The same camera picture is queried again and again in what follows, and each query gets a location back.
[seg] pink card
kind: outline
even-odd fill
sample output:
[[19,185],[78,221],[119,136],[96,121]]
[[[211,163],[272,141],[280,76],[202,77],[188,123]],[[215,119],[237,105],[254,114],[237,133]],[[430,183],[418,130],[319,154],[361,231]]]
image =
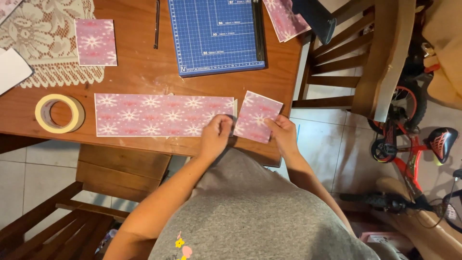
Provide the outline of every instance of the pink card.
[[267,143],[271,130],[263,120],[276,120],[281,108],[281,102],[247,91],[234,127],[234,135]]
[[234,98],[96,93],[95,110],[97,136],[200,136]]
[[22,0],[0,0],[0,24],[21,2]]
[[263,0],[279,42],[287,42],[311,29],[300,14],[292,13],[291,0]]
[[80,66],[117,66],[114,21],[75,19],[75,40]]

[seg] bicycle seat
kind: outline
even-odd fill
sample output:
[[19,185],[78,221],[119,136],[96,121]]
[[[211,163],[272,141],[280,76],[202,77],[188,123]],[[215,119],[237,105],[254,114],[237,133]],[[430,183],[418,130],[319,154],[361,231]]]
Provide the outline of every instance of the bicycle seat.
[[433,130],[425,140],[425,143],[429,149],[432,149],[438,161],[444,164],[449,157],[452,145],[458,137],[459,132],[454,128],[442,127]]

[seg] lace doily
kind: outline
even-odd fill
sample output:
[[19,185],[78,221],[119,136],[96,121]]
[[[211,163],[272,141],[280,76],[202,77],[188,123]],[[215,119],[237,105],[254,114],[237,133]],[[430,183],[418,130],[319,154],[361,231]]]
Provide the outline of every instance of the lace doily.
[[13,48],[34,74],[21,87],[101,82],[104,67],[80,67],[74,19],[93,19],[92,0],[24,0],[0,25],[0,47]]

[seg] cutting mat grid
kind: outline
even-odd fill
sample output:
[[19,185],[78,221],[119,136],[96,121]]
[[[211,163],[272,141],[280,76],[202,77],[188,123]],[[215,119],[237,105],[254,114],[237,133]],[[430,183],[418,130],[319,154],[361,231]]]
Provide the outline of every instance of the cutting mat grid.
[[169,0],[180,75],[264,67],[247,0]]

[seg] masking tape roll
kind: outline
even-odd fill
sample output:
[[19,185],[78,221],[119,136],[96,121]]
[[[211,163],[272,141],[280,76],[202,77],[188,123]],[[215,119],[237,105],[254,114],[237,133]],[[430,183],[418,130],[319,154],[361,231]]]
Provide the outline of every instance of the masking tape roll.
[[[62,101],[66,103],[72,111],[71,121],[66,126],[57,125],[51,119],[51,106]],[[85,110],[77,99],[69,96],[50,94],[44,96],[35,107],[35,118],[43,129],[54,134],[63,134],[77,130],[84,122]]]

